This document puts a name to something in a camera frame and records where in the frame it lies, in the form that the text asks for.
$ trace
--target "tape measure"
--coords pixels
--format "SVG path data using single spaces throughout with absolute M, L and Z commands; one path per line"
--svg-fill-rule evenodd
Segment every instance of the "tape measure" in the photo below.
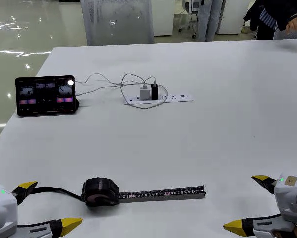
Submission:
M 108 178 L 91 178 L 83 184 L 81 198 L 89 207 L 113 206 L 118 203 L 185 200 L 204 198 L 204 186 L 119 192 L 119 187 Z

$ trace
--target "tiled floor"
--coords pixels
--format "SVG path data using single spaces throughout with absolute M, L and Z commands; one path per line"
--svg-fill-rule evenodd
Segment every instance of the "tiled floor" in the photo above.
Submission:
M 178 32 L 189 20 L 176 0 L 174 34 L 157 43 L 193 41 L 192 29 Z M 215 40 L 250 39 L 248 35 L 217 36 Z M 0 133 L 15 110 L 14 82 L 35 76 L 53 47 L 86 45 L 80 3 L 57 0 L 0 0 Z

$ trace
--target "black charger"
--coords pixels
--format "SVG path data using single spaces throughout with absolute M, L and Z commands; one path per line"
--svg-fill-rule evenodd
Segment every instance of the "black charger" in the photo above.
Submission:
M 152 87 L 152 100 L 158 100 L 158 85 L 156 84 L 156 80 L 154 84 L 151 85 Z

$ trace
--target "white charger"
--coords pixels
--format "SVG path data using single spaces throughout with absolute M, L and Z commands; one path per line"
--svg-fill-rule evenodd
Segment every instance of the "white charger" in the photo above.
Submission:
M 150 100 L 150 88 L 146 84 L 140 88 L 140 100 Z

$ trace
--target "power outlet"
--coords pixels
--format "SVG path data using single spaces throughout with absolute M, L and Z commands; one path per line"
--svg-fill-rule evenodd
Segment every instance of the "power outlet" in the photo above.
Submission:
M 126 100 L 124 104 L 150 104 L 150 103 L 161 103 L 165 100 L 166 95 L 159 95 L 158 100 L 145 100 L 141 101 L 139 97 L 128 97 L 126 96 Z M 189 102 L 193 101 L 191 95 L 188 94 L 168 94 L 165 103 L 176 103 L 176 102 Z

